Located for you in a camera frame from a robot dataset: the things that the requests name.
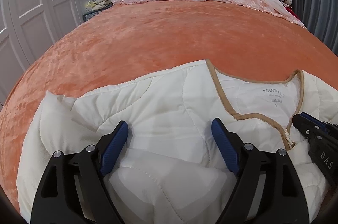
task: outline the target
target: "brown trim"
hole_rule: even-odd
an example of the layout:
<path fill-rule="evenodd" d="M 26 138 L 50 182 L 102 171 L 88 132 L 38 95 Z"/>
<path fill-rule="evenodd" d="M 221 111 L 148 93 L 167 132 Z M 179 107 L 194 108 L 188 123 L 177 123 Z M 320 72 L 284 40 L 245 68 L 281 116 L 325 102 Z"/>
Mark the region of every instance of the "brown trim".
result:
<path fill-rule="evenodd" d="M 241 78 L 241 77 L 226 74 L 226 73 L 220 71 L 219 69 L 215 68 L 213 66 L 213 64 L 210 62 L 209 59 L 206 59 L 206 64 L 207 64 L 207 67 L 209 69 L 211 78 L 214 82 L 214 85 L 216 87 L 219 98 L 221 99 L 221 102 L 222 102 L 225 110 L 230 115 L 232 115 L 236 120 L 245 120 L 245 119 L 250 119 L 250 118 L 256 118 L 256 119 L 260 119 L 260 120 L 268 123 L 270 126 L 272 126 L 273 128 L 275 128 L 279 131 L 279 133 L 282 137 L 282 141 L 283 141 L 283 144 L 285 146 L 285 149 L 287 151 L 289 151 L 290 146 L 289 146 L 288 140 L 286 139 L 285 131 L 282 128 L 282 126 L 280 124 L 278 124 L 276 121 L 274 121 L 273 119 L 271 119 L 271 118 L 269 118 L 269 117 L 267 117 L 263 114 L 260 114 L 260 113 L 249 113 L 249 114 L 241 115 L 234 110 L 234 108 L 230 104 L 228 98 L 226 97 L 226 95 L 225 95 L 225 93 L 222 89 L 221 83 L 219 82 L 219 79 L 218 79 L 217 74 L 216 74 L 216 70 L 221 74 L 224 74 L 226 76 L 229 76 L 229 77 L 232 77 L 232 78 L 235 78 L 235 79 L 240 79 L 240 80 L 245 81 L 245 82 L 260 83 L 260 84 L 286 84 L 286 83 L 290 82 L 296 75 L 300 76 L 300 82 L 301 82 L 300 83 L 300 98 L 299 98 L 299 102 L 298 102 L 298 106 L 296 108 L 296 111 L 292 115 L 292 117 L 300 111 L 300 107 L 302 106 L 302 103 L 303 103 L 303 98 L 304 98 L 304 75 L 303 75 L 303 72 L 301 70 L 295 70 L 285 81 L 256 81 L 256 80 L 249 80 L 249 79 L 244 79 L 244 78 Z M 290 131 L 292 117 L 290 118 L 288 126 L 286 128 L 288 132 Z"/>

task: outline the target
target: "white quilted jacket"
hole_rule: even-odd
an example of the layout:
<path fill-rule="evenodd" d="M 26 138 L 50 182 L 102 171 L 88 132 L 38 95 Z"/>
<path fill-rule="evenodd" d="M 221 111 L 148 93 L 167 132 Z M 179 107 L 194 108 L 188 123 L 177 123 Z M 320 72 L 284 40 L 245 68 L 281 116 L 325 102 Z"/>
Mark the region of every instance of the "white quilted jacket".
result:
<path fill-rule="evenodd" d="M 328 184 L 311 162 L 308 141 L 291 125 L 303 111 L 338 123 L 338 91 L 305 71 L 284 82 L 253 82 L 222 74 L 208 60 L 77 99 L 47 92 L 23 143 L 16 181 L 21 214 L 29 222 L 54 151 L 80 152 L 124 120 L 129 137 L 105 184 L 125 222 L 215 223 L 236 183 L 211 134 L 219 117 L 243 142 L 263 151 L 288 150 L 314 219 Z"/>

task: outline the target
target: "metal screw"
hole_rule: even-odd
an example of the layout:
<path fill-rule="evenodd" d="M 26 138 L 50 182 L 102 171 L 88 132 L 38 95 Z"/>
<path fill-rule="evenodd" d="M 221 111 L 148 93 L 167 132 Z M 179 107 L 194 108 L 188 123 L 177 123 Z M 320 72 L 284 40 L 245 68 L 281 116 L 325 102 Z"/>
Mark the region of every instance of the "metal screw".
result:
<path fill-rule="evenodd" d="M 56 152 L 53 153 L 53 156 L 55 158 L 59 157 L 60 155 L 61 155 L 61 151 L 56 151 Z"/>
<path fill-rule="evenodd" d="M 285 156 L 285 155 L 286 155 L 286 150 L 283 149 L 283 148 L 280 148 L 280 149 L 278 150 L 278 153 L 279 153 L 281 156 Z"/>
<path fill-rule="evenodd" d="M 254 146 L 253 146 L 253 144 L 246 143 L 246 144 L 244 145 L 244 148 L 245 148 L 246 150 L 248 150 L 248 151 L 252 151 L 252 150 L 254 149 Z"/>
<path fill-rule="evenodd" d="M 86 147 L 86 151 L 88 151 L 89 153 L 95 150 L 95 146 L 94 145 L 89 145 Z"/>

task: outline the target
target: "orange bedspread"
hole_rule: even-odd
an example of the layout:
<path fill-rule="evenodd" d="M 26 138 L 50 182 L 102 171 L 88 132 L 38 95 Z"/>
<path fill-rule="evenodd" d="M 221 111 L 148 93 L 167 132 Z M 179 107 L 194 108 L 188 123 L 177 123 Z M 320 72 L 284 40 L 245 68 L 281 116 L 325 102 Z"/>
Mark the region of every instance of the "orange bedspread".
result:
<path fill-rule="evenodd" d="M 215 1 L 117 5 L 81 25 L 21 77 L 0 113 L 0 183 L 18 209 L 22 142 L 48 89 L 79 97 L 150 72 L 209 58 L 224 72 L 277 81 L 295 69 L 338 89 L 338 58 L 305 28 Z"/>

